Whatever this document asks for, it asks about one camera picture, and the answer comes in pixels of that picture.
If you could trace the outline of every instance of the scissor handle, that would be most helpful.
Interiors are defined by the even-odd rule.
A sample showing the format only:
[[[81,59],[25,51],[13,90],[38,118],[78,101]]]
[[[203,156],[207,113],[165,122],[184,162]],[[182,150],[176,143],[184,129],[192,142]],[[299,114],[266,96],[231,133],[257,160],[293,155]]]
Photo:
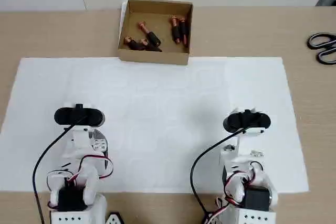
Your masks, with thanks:
[[[328,38],[329,40],[327,42],[322,42],[319,44],[313,44],[313,40],[316,38]],[[307,46],[310,49],[321,49],[321,48],[328,48],[331,47],[332,45],[336,44],[336,36],[333,34],[328,34],[328,33],[317,33],[313,34],[310,36],[307,40]]]
[[[324,65],[336,65],[336,60],[324,60],[323,57],[336,52],[336,47],[329,47],[327,50],[319,52],[316,55],[316,60]]]

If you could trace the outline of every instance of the screw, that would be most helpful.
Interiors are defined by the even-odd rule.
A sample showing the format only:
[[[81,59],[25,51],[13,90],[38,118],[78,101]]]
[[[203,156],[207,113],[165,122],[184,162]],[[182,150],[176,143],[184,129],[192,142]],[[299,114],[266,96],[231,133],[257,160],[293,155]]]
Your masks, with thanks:
[[[162,50],[159,47],[153,46],[151,43],[148,42],[147,39],[141,39],[140,43],[145,46],[147,51],[162,52]]]
[[[125,44],[128,44],[129,42],[131,42],[132,38],[129,37],[129,36],[126,36],[125,39],[124,39],[124,43]]]
[[[183,45],[187,46],[188,41],[187,41],[187,32],[186,32],[186,24],[185,24],[185,18],[180,19],[180,28],[181,28],[181,34],[183,38]]]
[[[172,16],[171,17],[171,22],[172,22],[172,32],[173,32],[173,38],[176,44],[180,43],[180,32],[179,29],[177,27],[177,17],[176,16]]]
[[[124,43],[129,46],[131,50],[141,51],[144,50],[143,46],[137,43],[132,37],[126,36],[124,39]]]
[[[147,39],[141,39],[140,43],[143,44],[144,46],[148,46],[148,40]]]
[[[149,34],[150,31],[147,29],[145,21],[139,22],[138,26],[145,34]]]

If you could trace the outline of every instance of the red wire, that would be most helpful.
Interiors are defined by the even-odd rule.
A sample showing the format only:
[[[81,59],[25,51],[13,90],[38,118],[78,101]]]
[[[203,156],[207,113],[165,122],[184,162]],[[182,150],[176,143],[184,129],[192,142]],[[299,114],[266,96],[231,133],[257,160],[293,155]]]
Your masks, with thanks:
[[[253,171],[253,177],[252,177],[252,179],[250,179],[250,180],[248,180],[247,182],[244,183],[244,187],[249,186],[249,185],[254,181],[254,179],[256,178],[256,173],[254,172],[254,169],[253,169],[252,171]],[[231,203],[232,205],[235,205],[235,206],[240,206],[240,204],[237,203],[237,202],[234,200],[234,198],[233,198],[232,196],[230,196],[230,195],[228,195],[228,194],[226,193],[225,188],[226,188],[226,186],[228,185],[228,183],[231,181],[231,179],[232,179],[236,174],[238,174],[238,173],[245,173],[245,172],[242,172],[242,171],[240,171],[240,170],[235,171],[233,174],[231,174],[231,175],[228,177],[228,179],[226,180],[226,183],[225,183],[225,185],[224,185],[225,200],[226,200],[227,202]]]
[[[111,159],[109,159],[108,157],[105,157],[105,156],[100,156],[100,155],[92,155],[92,154],[85,155],[85,156],[84,156],[84,157],[82,157],[82,159],[80,160],[79,167],[78,167],[78,170],[77,170],[77,174],[76,174],[75,176],[71,177],[71,178],[68,180],[68,182],[71,182],[71,181],[75,180],[75,179],[78,177],[78,175],[79,175],[79,171],[80,171],[80,170],[81,170],[81,168],[82,168],[82,163],[83,163],[84,159],[85,159],[85,158],[87,158],[87,157],[93,157],[93,158],[102,158],[102,159],[105,159],[105,160],[108,160],[108,161],[110,161],[110,162],[113,164],[112,160],[111,160]],[[104,179],[104,178],[107,178],[107,177],[111,176],[111,174],[112,174],[112,173],[113,173],[113,169],[112,169],[112,171],[111,171],[109,174],[107,174],[107,175],[102,175],[102,176],[99,176],[99,179]]]

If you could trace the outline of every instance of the table surface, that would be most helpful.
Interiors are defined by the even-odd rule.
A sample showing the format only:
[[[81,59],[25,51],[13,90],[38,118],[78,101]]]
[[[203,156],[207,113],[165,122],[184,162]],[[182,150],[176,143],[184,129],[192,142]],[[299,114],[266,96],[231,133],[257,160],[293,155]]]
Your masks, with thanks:
[[[21,57],[114,57],[119,10],[0,13],[0,125]],[[277,223],[335,223],[336,67],[306,48],[317,31],[336,31],[335,7],[197,7],[192,56],[281,56],[291,90],[310,192],[280,195]],[[189,194],[106,194],[126,223],[200,223]],[[41,194],[45,206],[48,194]],[[213,196],[202,197],[214,208]],[[32,193],[0,193],[0,223],[39,223]]]

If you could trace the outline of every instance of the cardboard box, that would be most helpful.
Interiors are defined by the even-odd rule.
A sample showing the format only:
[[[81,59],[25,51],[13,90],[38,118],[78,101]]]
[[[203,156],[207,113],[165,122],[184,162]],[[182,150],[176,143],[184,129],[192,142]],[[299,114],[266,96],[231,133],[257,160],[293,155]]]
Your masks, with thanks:
[[[121,60],[136,62],[187,65],[190,54],[190,37],[193,4],[188,2],[128,0],[118,46]],[[176,44],[172,37],[172,16],[185,18],[188,27],[188,47]],[[135,41],[146,38],[138,27],[138,22],[146,22],[146,27],[160,39],[162,52],[130,50],[124,44],[126,36]]]

